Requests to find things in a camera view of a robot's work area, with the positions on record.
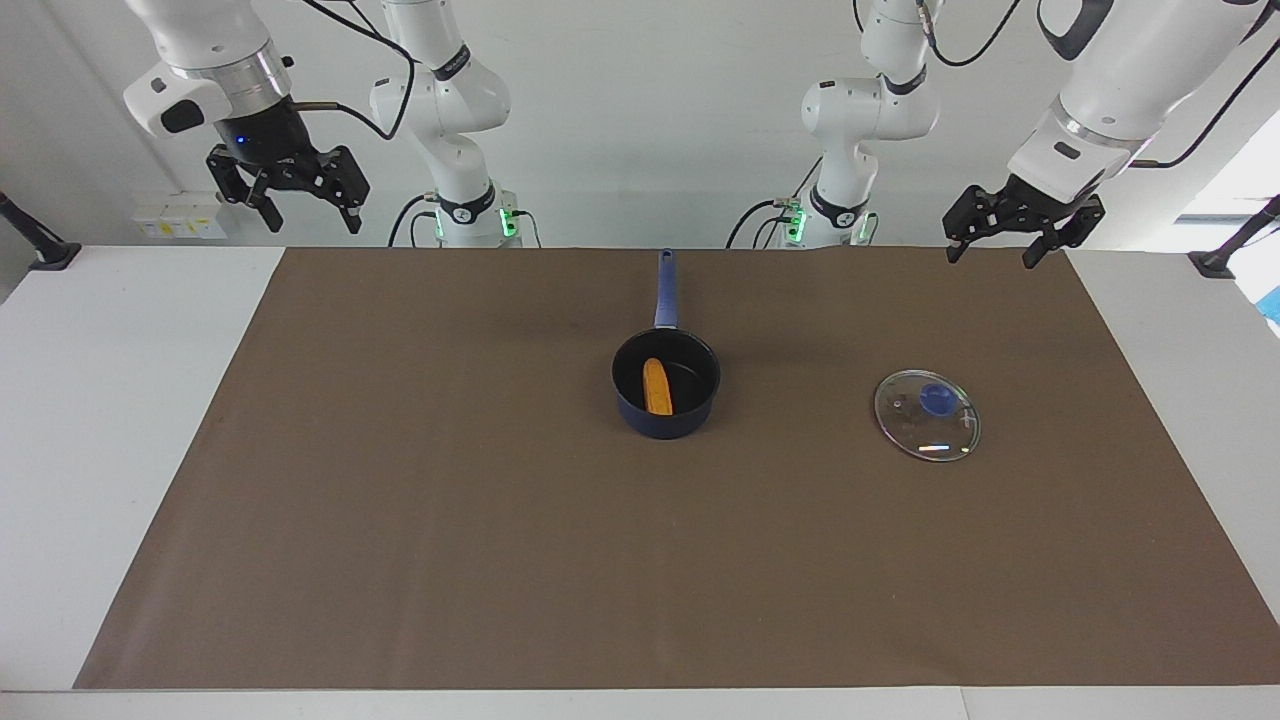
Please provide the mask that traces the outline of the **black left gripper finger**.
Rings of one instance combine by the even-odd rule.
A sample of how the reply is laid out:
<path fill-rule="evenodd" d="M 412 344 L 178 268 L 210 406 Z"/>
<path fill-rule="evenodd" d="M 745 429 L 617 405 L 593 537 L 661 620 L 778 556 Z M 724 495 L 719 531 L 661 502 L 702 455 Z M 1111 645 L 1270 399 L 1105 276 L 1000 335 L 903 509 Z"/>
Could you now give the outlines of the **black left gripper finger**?
<path fill-rule="evenodd" d="M 1050 254 L 1062 249 L 1078 249 L 1105 217 L 1101 196 L 1092 193 L 1062 224 L 1056 228 L 1047 225 L 1041 234 L 1023 251 L 1021 263 L 1025 269 L 1034 269 Z"/>
<path fill-rule="evenodd" d="M 947 261 L 956 264 L 974 242 L 991 236 L 991 195 L 980 186 L 970 184 L 943 214 L 942 227 L 948 240 Z"/>

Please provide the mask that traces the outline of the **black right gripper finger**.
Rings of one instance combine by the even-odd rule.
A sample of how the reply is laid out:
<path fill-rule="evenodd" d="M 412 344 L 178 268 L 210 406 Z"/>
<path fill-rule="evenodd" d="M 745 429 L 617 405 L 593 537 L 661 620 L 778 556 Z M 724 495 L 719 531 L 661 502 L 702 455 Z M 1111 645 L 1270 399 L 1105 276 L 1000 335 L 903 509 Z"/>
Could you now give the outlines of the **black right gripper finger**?
<path fill-rule="evenodd" d="M 346 146 L 337 146 L 317 155 L 317 191 L 320 197 L 337 208 L 346 229 L 357 234 L 362 227 L 361 211 L 370 193 L 370 184 L 357 159 Z"/>
<path fill-rule="evenodd" d="M 271 188 L 269 170 L 236 158 L 225 145 L 215 145 L 206 164 L 223 201 L 256 211 L 271 233 L 282 229 L 283 217 L 268 195 Z"/>

